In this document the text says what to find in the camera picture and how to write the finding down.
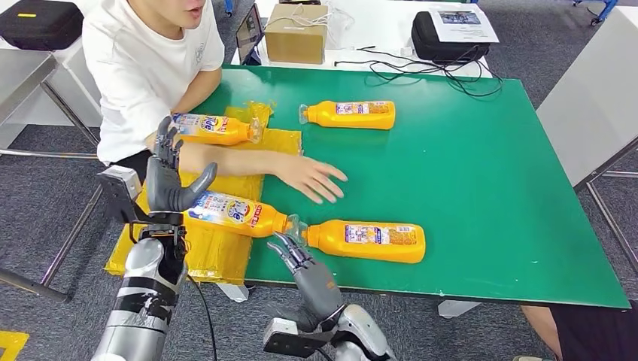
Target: black shorts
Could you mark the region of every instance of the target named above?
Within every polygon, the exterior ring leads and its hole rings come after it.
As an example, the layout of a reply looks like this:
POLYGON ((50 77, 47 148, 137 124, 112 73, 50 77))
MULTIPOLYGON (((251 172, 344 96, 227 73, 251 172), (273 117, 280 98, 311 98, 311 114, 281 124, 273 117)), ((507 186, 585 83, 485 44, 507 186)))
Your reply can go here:
POLYGON ((144 184, 144 179, 146 179, 146 166, 148 164, 148 159, 153 154, 149 150, 143 150, 140 153, 134 154, 132 156, 128 156, 122 160, 119 160, 113 164, 121 165, 123 167, 131 168, 138 173, 138 177, 140 178, 140 183, 144 184))
POLYGON ((619 310, 552 305, 563 361, 638 360, 638 302, 619 310))

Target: green table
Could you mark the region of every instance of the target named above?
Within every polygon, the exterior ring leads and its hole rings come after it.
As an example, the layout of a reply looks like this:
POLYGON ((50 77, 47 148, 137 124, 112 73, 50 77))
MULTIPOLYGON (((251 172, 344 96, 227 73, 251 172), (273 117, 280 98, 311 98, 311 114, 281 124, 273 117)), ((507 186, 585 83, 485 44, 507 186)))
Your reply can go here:
MULTIPOLYGON (((483 79, 476 92, 496 80, 483 79)), ((424 260, 409 265, 311 250, 344 288, 453 299, 629 303, 536 118, 521 83, 473 99, 444 77, 390 84, 372 73, 227 66, 200 113, 248 100, 276 102, 270 127, 303 131, 306 156, 343 170, 345 198, 315 205, 275 177, 262 200, 310 224, 325 220, 416 223, 424 260), (298 124, 299 104, 392 100, 389 132, 298 124)), ((255 240, 246 280, 291 283, 266 240, 255 240)))

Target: bottle label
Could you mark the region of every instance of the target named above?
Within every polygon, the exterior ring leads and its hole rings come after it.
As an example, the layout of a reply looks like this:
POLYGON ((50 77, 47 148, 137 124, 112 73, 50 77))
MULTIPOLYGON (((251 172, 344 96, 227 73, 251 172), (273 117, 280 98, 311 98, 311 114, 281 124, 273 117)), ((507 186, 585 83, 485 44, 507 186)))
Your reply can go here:
POLYGON ((259 221, 262 206, 254 202, 229 196, 227 194, 204 192, 188 215, 211 223, 248 223, 255 226, 259 221))
POLYGON ((201 114, 175 114, 173 123, 180 134, 197 135, 197 129, 210 133, 224 133, 228 126, 228 117, 215 117, 201 114))
POLYGON ((411 226, 377 227, 348 224, 345 226, 347 243, 417 244, 417 232, 411 226))
POLYGON ((386 114, 390 112, 387 102, 347 102, 336 104, 337 115, 386 114))

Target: robotic hand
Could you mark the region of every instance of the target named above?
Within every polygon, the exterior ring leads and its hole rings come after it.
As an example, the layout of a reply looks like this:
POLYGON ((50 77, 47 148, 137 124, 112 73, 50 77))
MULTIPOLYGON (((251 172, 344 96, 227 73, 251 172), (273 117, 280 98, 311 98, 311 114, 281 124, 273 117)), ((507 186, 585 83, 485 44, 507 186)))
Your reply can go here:
POLYGON ((177 131, 169 131, 170 123, 167 117, 159 125, 155 154, 148 160, 149 215, 134 202, 141 190, 135 171, 114 165, 98 174, 111 213, 125 223, 147 226, 126 258, 122 286, 94 361, 159 361, 162 356, 187 274, 181 212, 211 185, 217 170, 212 163, 193 184, 182 187, 178 174, 181 142, 173 147, 177 131))
POLYGON ((268 247, 279 254, 293 274, 303 304, 297 309, 269 305, 276 318, 266 328, 264 351, 309 357, 330 342, 336 349, 336 361, 396 359, 366 310, 344 304, 326 265, 315 261, 291 236, 275 235, 285 249, 270 242, 268 247), (318 326, 321 331, 314 332, 318 326))

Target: cardboard box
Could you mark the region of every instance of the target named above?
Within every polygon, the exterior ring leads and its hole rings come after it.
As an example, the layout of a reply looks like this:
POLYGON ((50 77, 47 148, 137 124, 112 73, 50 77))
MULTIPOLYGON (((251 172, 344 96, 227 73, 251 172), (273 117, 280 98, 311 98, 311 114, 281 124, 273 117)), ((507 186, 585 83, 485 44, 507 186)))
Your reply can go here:
POLYGON ((289 17, 312 21, 326 14, 328 7, 324 5, 276 4, 265 30, 268 59, 273 62, 322 64, 327 26, 304 26, 289 17))

